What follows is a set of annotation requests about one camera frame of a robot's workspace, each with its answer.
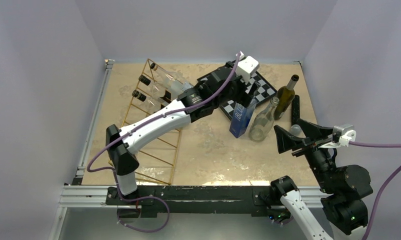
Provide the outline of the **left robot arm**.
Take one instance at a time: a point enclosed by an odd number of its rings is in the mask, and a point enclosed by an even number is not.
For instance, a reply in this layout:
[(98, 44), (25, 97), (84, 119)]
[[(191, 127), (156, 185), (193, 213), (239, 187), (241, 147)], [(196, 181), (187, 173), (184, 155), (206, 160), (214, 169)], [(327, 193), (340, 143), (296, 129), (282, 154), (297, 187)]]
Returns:
[(122, 128), (111, 125), (106, 130), (106, 148), (119, 187), (118, 198), (126, 205), (138, 197), (136, 153), (168, 133), (211, 115), (222, 104), (233, 101), (248, 106), (253, 98), (247, 93), (249, 80), (259, 64), (245, 61), (233, 67), (219, 67), (205, 80), (188, 88), (175, 100), (148, 117)]

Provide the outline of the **clear round glass bottle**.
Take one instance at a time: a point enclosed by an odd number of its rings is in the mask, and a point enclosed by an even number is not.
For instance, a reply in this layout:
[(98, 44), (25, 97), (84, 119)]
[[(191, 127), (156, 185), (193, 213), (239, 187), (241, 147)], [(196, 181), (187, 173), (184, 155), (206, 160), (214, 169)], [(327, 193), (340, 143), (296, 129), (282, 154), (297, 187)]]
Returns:
[(276, 96), (273, 97), (268, 106), (256, 115), (248, 133), (248, 137), (251, 141), (257, 143), (262, 142), (268, 136), (274, 125), (274, 112), (279, 103), (279, 98)]

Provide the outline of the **blue square Blu bottle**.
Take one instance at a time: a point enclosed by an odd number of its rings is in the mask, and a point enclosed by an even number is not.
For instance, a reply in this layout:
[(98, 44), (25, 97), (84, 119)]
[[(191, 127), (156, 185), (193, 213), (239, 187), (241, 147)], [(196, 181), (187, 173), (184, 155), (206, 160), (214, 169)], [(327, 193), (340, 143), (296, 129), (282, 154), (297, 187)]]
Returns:
[(257, 93), (258, 91), (255, 90), (255, 92), (253, 93), (253, 98), (248, 107), (244, 107), (240, 103), (235, 102), (229, 128), (229, 131), (233, 134), (235, 138), (241, 137), (248, 128), (254, 110), (258, 103), (258, 100), (256, 99)]

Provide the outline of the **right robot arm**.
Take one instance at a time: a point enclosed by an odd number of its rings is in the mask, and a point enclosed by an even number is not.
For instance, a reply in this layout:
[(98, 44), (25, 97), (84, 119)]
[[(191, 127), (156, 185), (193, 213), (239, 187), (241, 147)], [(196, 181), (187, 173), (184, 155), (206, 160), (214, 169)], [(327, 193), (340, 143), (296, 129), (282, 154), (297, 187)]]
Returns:
[(371, 178), (362, 166), (336, 165), (337, 149), (347, 147), (356, 139), (352, 124), (334, 127), (320, 126), (299, 118), (297, 124), (304, 133), (298, 137), (279, 125), (273, 127), (280, 154), (292, 151), (295, 157), (305, 156), (320, 191), (323, 212), (329, 221), (330, 236), (306, 206), (294, 181), (283, 176), (271, 181), (267, 196), (258, 196), (267, 206), (283, 205), (299, 224), (309, 240), (362, 240), (371, 221), (363, 198), (371, 195)]

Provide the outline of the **dark green wine bottle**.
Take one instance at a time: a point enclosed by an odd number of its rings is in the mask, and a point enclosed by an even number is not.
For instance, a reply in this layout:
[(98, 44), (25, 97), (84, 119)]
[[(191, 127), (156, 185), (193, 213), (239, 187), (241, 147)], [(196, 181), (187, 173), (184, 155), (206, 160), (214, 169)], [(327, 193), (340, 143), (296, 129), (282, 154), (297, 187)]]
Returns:
[(287, 85), (282, 86), (278, 90), (276, 97), (279, 99), (279, 103), (273, 115), (275, 120), (281, 119), (289, 105), (292, 103), (296, 95), (294, 88), (299, 79), (300, 77), (297, 74), (292, 75)]

